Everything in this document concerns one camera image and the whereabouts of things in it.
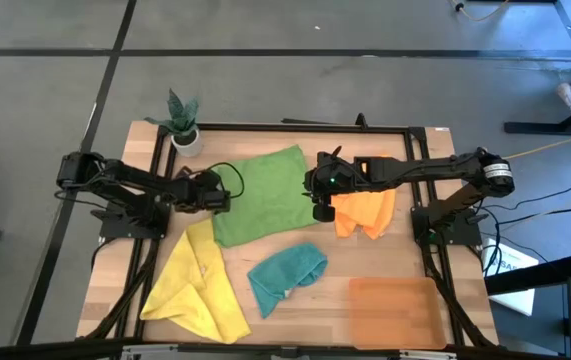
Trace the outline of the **silver aluminium bar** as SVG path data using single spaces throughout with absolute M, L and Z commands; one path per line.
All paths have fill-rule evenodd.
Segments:
M 385 357 L 396 360 L 461 360 L 455 352 L 427 350 L 358 350 L 353 347 L 297 346 L 297 345 L 220 345 L 204 343 L 146 344 L 124 346 L 125 355 L 142 355 L 163 352 L 230 353 L 275 355 L 293 359 L 309 356 L 364 356 Z

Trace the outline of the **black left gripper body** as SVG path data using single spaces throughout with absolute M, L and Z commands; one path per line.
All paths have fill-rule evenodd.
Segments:
M 174 201 L 176 212 L 211 211 L 217 214 L 230 210 L 231 193 L 224 189 L 222 178 L 215 171 L 181 168 L 174 179 L 186 186 L 186 190 Z

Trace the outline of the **potted plant in grey pot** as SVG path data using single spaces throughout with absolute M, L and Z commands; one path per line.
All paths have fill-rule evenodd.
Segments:
M 145 117 L 144 120 L 164 128 L 179 155 L 184 157 L 197 156 L 203 148 L 197 125 L 198 99 L 191 98 L 189 101 L 183 102 L 172 89 L 169 89 L 166 103 L 169 112 L 168 119 L 157 120 Z

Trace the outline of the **teal microfiber towel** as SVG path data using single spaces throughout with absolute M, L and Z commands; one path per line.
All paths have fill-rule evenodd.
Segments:
M 316 283 L 327 265 L 327 256 L 312 243 L 289 247 L 256 265 L 247 277 L 261 317 L 269 317 L 294 289 Z

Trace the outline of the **yellow microfiber towel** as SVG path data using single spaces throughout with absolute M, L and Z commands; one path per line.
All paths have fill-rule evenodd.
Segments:
M 251 334 L 214 240 L 210 218 L 182 233 L 139 318 L 169 320 L 195 335 L 224 344 Z

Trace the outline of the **black beam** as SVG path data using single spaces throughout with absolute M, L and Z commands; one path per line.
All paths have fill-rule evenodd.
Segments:
M 489 295 L 498 295 L 556 285 L 570 278 L 571 256 L 489 276 L 485 286 Z

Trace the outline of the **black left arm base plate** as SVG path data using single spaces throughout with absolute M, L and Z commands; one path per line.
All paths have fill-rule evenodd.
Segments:
M 165 236 L 169 211 L 155 209 L 151 218 L 118 214 L 112 210 L 92 210 L 102 223 L 99 235 L 104 238 L 156 239 Z

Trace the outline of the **green microfiber towel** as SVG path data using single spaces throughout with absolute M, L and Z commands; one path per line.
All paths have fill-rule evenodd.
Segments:
M 230 210 L 213 216 L 215 241 L 229 248 L 315 223 L 304 195 L 307 163 L 302 149 L 232 161 L 214 168 L 231 193 Z

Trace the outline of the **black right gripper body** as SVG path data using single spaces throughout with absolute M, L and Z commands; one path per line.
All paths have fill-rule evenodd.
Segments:
M 305 173 L 304 196 L 313 203 L 312 216 L 319 222 L 333 222 L 336 210 L 331 204 L 335 195 L 351 194 L 357 191 L 357 173 L 352 163 L 339 157 L 342 147 L 333 152 L 319 152 L 317 166 Z

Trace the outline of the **black horizontal bar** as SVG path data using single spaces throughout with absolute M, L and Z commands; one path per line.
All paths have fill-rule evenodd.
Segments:
M 97 360 L 125 355 L 122 353 L 124 346 L 146 344 L 177 343 L 143 343 L 134 338 L 123 338 L 13 345 L 0 347 L 0 360 Z M 571 357 L 517 352 L 502 347 L 448 345 L 442 350 L 427 351 L 455 352 L 461 360 L 571 360 Z

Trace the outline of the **white printed box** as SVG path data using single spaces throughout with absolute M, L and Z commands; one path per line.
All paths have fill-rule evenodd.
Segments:
M 539 260 L 530 257 L 503 243 L 497 245 L 492 237 L 483 241 L 482 248 L 483 275 L 485 277 L 494 276 L 527 268 L 539 264 Z M 528 289 L 518 292 L 491 295 L 490 299 L 513 311 L 525 316 L 531 316 L 533 312 L 535 290 Z

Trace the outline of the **black metal table frame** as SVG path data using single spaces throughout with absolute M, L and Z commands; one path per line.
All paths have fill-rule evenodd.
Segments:
M 232 124 L 199 125 L 204 148 L 193 158 L 174 156 L 169 140 L 160 153 L 159 174 L 174 172 L 182 166 L 200 169 L 216 162 L 242 160 L 273 153 L 294 144 L 302 149 L 308 166 L 315 163 L 319 151 L 330 152 L 342 146 L 340 156 L 390 155 L 401 160 L 449 157 L 454 154 L 449 128 L 309 124 Z M 122 160 L 127 165 L 149 168 L 157 127 L 144 121 L 132 122 Z M 351 347 L 349 330 L 348 285 L 352 278 L 422 278 L 424 266 L 421 250 L 415 243 L 411 208 L 452 195 L 462 188 L 459 180 L 402 185 L 397 190 L 391 225 L 378 240 L 370 240 L 360 230 L 349 238 L 335 237 L 334 225 L 317 224 L 281 232 L 245 245 L 222 249 L 226 272 L 252 333 L 231 345 L 199 337 L 169 320 L 138 321 L 143 290 L 132 299 L 122 337 L 134 337 L 142 331 L 144 343 L 178 343 L 180 351 L 196 348 L 197 352 L 277 353 L 281 357 L 302 355 L 371 355 Z M 184 228 L 205 219 L 204 212 L 172 215 L 165 238 L 161 239 L 156 257 L 153 284 L 159 276 Z M 294 290 L 292 296 L 261 319 L 252 295 L 247 272 L 277 251 L 303 242 L 312 242 L 329 258 L 329 267 L 319 282 Z M 134 254 L 135 240 L 117 239 L 97 253 L 76 336 L 88 335 L 107 316 L 122 294 L 130 263 L 140 267 L 147 256 L 151 240 L 143 240 Z M 467 247 L 448 245 L 447 256 L 433 254 L 435 266 L 445 277 L 460 305 L 482 335 L 498 344 L 494 319 L 478 258 Z

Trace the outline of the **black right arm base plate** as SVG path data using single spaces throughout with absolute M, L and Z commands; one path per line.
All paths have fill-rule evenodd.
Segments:
M 466 209 L 445 215 L 431 212 L 428 207 L 411 209 L 415 242 L 419 245 L 481 245 L 475 211 Z

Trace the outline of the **orange microfiber towel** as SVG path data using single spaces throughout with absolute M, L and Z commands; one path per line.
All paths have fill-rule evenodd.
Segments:
M 332 196 L 336 236 L 350 237 L 359 227 L 370 239 L 380 238 L 393 219 L 395 200 L 395 189 Z

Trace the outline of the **orange plastic basket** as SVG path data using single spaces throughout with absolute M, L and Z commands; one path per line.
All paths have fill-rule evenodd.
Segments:
M 359 350 L 442 350 L 447 339 L 431 278 L 353 278 L 351 343 Z

